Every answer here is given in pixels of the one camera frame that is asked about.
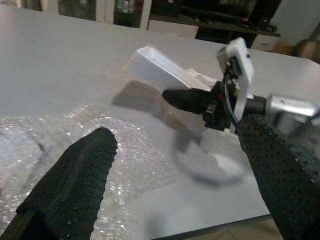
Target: white wall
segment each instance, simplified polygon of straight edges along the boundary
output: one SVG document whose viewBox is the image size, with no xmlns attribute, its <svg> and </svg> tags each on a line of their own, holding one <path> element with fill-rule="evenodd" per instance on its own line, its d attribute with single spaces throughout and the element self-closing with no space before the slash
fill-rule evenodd
<svg viewBox="0 0 320 240">
<path fill-rule="evenodd" d="M 277 24 L 282 41 L 297 44 L 308 38 L 320 22 L 320 1 L 282 0 L 272 22 Z"/>
</svg>

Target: white tabletop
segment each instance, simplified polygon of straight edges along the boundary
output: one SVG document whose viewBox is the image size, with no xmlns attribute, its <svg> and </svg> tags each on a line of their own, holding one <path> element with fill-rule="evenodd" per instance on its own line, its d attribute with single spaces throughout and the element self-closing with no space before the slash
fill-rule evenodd
<svg viewBox="0 0 320 240">
<path fill-rule="evenodd" d="M 51 115 L 91 102 L 109 105 L 128 83 L 117 78 L 117 72 L 147 44 L 202 74 L 222 77 L 216 60 L 222 44 L 0 6 L 0 113 Z M 254 94 L 320 102 L 319 65 L 256 50 L 250 55 Z M 124 118 L 144 124 L 176 169 L 176 183 L 147 191 L 130 204 L 130 213 L 138 219 L 133 239 L 166 237 L 269 214 L 251 172 L 237 184 L 220 187 L 194 182 L 172 162 L 176 136 L 172 127 L 147 112 L 123 109 L 123 113 Z M 239 146 L 217 131 L 204 134 L 216 146 L 213 154 L 222 159 L 240 155 L 242 164 L 248 165 Z M 203 156 L 192 145 L 180 157 L 201 163 Z"/>
</svg>

